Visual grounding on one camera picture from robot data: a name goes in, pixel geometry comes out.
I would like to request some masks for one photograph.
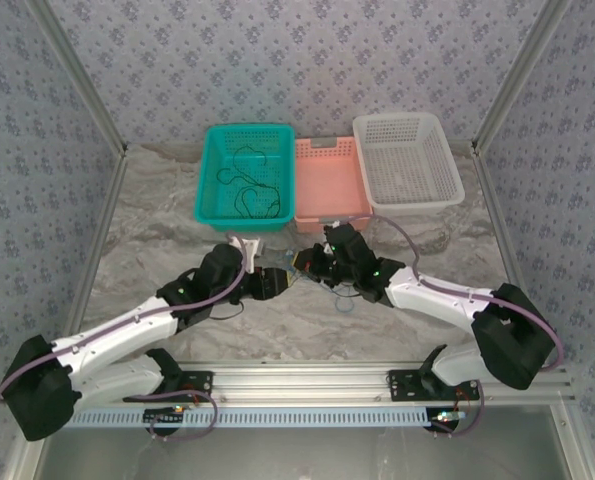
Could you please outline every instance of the black cable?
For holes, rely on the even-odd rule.
[[[244,303],[241,300],[239,301],[239,306],[241,307],[241,310],[238,311],[237,313],[235,313],[234,315],[229,315],[227,317],[212,317],[212,316],[210,316],[208,318],[210,318],[211,320],[218,320],[218,321],[230,320],[231,318],[235,318],[237,315],[241,315],[242,313],[244,313]]]
[[[267,189],[267,190],[274,191],[275,192],[275,195],[277,196],[277,199],[270,203],[270,205],[268,206],[268,209],[266,210],[266,215],[265,215],[264,218],[277,218],[279,216],[280,212],[281,212],[281,195],[279,193],[279,189],[277,187],[272,186],[272,185],[266,185],[265,183],[258,182],[257,180],[255,180],[253,177],[251,177],[250,175],[248,175],[246,172],[244,172],[243,170],[241,170],[237,166],[237,162],[235,161],[235,159],[237,157],[237,154],[239,152],[241,152],[245,148],[249,149],[253,153],[257,153],[257,154],[262,155],[264,157],[263,166],[266,166],[268,164],[268,157],[266,156],[266,154],[264,152],[262,152],[260,150],[255,150],[250,145],[244,145],[242,147],[239,147],[237,150],[235,150],[235,153],[233,153],[233,166],[232,166],[232,169],[236,170],[239,175],[234,175],[230,179],[230,181],[228,181],[228,182],[222,180],[220,178],[221,172],[222,171],[230,171],[231,170],[231,167],[224,167],[224,168],[220,168],[219,170],[217,170],[217,173],[215,175],[215,178],[222,185],[231,185],[236,179],[241,179],[245,183],[248,184],[248,185],[240,188],[237,191],[237,194],[235,195],[235,200],[233,201],[233,207],[235,208],[235,210],[237,211],[237,213],[239,213],[239,215],[241,215],[242,218],[246,218],[246,216],[248,216],[248,218],[255,218],[256,217],[255,215],[253,215],[251,213],[250,209],[248,208],[248,204],[246,202],[246,199],[245,199],[245,195],[248,192],[253,191],[255,193],[255,199],[257,199],[259,197],[259,191],[257,189],[260,189],[261,188],[261,189]],[[238,205],[239,203],[241,203],[241,205],[243,206],[243,209],[246,211],[245,213],[239,207],[239,205]],[[271,211],[273,210],[274,207],[277,207],[277,212],[275,212],[275,214],[271,216],[270,213],[271,213]]]

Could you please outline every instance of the teal basket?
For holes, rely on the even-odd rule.
[[[272,232],[295,215],[295,132],[240,124],[206,133],[195,218],[215,230]]]

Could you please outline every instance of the white cable tray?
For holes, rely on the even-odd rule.
[[[144,428],[144,409],[99,408],[75,415],[67,428]],[[186,410],[181,423],[157,427],[208,426],[211,408]],[[424,407],[222,408],[217,428],[424,427],[430,422]]]

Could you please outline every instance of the pink basket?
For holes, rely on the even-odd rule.
[[[322,232],[323,224],[372,213],[353,137],[297,140],[295,174],[298,232]],[[352,224],[363,230],[368,222]]]

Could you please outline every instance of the white basket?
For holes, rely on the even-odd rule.
[[[455,159],[435,115],[364,115],[355,118],[353,131],[375,213],[432,214],[464,200]]]

